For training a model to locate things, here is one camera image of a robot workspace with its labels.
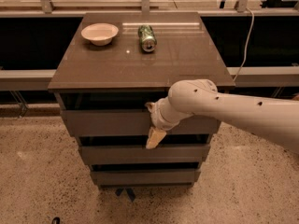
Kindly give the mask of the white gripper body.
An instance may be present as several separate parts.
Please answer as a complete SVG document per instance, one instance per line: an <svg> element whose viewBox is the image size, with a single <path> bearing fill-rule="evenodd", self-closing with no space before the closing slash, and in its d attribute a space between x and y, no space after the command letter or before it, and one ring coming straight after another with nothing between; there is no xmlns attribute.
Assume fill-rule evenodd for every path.
<svg viewBox="0 0 299 224"><path fill-rule="evenodd" d="M179 112L169 103L167 98L162 98L155 102L155 107L150 112L152 124L161 130L169 131L180 122Z"/></svg>

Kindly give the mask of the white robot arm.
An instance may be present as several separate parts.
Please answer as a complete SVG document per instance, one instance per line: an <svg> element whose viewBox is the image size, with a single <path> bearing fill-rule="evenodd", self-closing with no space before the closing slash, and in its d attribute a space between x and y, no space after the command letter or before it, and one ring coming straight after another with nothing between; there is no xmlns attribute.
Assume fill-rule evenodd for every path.
<svg viewBox="0 0 299 224"><path fill-rule="evenodd" d="M152 126L146 148L153 149L166 132L192 116L220 120L299 153L299 102L220 93L208 79L181 80L168 95L146 104Z"/></svg>

